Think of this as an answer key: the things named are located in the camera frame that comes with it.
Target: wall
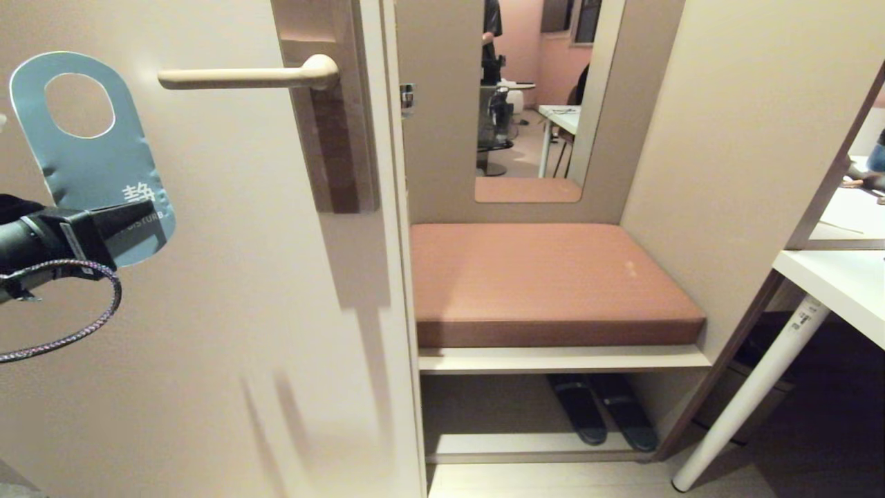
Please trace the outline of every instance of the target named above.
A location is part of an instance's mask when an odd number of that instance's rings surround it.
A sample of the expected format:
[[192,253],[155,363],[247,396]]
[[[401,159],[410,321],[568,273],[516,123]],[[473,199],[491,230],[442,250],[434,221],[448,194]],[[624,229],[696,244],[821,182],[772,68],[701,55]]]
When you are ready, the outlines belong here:
[[[541,62],[542,0],[499,0],[504,34],[495,51],[507,57],[501,75],[514,82],[538,82]],[[526,105],[535,105],[537,89],[523,90]]]
[[[685,4],[622,225],[706,312],[717,369],[870,93],[883,17],[881,2]],[[672,396],[696,407],[712,381]]]
[[592,47],[573,47],[568,32],[541,37],[541,79],[538,82],[538,104],[564,105],[568,94],[578,83],[581,71],[590,62]]

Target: door handle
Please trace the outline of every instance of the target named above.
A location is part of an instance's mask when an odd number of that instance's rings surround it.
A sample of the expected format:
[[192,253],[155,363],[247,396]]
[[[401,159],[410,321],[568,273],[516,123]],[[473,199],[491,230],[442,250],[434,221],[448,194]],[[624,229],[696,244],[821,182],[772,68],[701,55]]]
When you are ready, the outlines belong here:
[[256,69],[164,69],[157,79],[165,89],[328,89],[338,82],[338,65],[317,54],[301,67]]

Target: pink cushion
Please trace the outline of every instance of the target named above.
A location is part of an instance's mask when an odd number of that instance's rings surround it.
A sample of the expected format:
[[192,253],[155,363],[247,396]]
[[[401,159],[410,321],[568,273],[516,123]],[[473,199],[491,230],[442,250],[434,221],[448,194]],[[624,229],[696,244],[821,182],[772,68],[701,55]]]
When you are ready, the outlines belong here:
[[423,347],[690,344],[704,313],[621,228],[412,226]]

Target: black slipper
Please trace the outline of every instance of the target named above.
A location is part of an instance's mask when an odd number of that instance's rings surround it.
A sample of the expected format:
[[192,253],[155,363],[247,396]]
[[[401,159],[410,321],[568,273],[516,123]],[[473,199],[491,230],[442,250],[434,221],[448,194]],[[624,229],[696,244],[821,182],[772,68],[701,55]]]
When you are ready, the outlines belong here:
[[559,403],[566,410],[578,437],[590,446],[598,446],[605,442],[608,430],[596,404],[593,393],[581,374],[548,374],[547,381],[559,398]]
[[624,376],[588,374],[586,377],[596,396],[612,414],[627,444],[646,453],[658,449],[658,435]]

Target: white table leg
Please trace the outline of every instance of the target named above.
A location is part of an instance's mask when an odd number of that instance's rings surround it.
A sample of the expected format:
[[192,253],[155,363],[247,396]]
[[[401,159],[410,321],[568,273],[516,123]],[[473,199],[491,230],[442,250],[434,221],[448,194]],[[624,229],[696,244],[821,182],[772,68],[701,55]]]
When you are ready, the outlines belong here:
[[697,478],[701,477],[704,470],[771,391],[828,314],[829,308],[811,295],[805,296],[787,326],[762,357],[762,361],[747,377],[722,415],[716,419],[716,423],[697,445],[689,460],[676,472],[673,478],[673,486],[676,489],[686,492],[695,484]]
[[544,178],[547,175],[547,156],[550,154],[550,135],[553,133],[553,122],[546,120],[544,122],[544,138],[541,142],[541,160],[538,161],[538,178]]

